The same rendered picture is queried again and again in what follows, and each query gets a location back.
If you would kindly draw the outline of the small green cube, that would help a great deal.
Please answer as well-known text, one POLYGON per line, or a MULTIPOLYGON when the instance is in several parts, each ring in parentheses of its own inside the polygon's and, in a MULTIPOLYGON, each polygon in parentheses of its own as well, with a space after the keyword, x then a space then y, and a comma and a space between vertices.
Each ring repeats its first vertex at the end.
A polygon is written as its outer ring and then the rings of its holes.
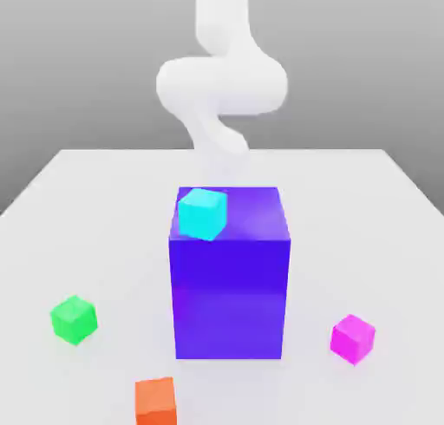
POLYGON ((76 295, 53 308, 50 319, 55 334, 73 345, 79 344, 98 327, 95 306, 76 295))

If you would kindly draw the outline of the small magenta cube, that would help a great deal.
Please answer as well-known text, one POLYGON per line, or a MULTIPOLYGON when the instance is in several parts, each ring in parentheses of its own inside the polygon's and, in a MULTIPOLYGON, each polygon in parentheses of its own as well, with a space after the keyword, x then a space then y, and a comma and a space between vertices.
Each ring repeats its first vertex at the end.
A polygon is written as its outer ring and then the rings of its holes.
POLYGON ((333 327, 330 349, 348 363, 357 365, 372 351, 375 327, 349 314, 333 327))

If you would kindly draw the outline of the small cyan cube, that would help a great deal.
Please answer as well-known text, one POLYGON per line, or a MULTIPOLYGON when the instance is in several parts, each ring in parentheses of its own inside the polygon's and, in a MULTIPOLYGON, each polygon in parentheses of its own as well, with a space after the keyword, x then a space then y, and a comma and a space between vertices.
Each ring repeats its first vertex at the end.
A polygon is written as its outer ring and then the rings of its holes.
POLYGON ((227 223, 227 195, 204 188, 193 188, 178 203, 181 235, 213 241, 227 223))

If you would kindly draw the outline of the small orange cube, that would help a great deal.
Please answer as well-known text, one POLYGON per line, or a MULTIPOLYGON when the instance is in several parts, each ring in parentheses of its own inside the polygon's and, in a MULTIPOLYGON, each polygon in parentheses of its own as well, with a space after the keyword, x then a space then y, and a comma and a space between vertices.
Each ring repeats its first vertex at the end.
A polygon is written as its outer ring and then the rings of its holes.
POLYGON ((177 425, 173 379, 138 381, 134 386, 136 425, 177 425))

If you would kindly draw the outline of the large purple box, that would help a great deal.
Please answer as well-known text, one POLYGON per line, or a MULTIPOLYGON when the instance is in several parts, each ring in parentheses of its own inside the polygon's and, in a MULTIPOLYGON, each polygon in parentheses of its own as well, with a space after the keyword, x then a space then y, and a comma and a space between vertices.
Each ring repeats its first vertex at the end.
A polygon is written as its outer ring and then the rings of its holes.
POLYGON ((282 356, 291 236, 276 187, 225 187, 227 224, 213 241, 168 238, 175 355, 282 356))

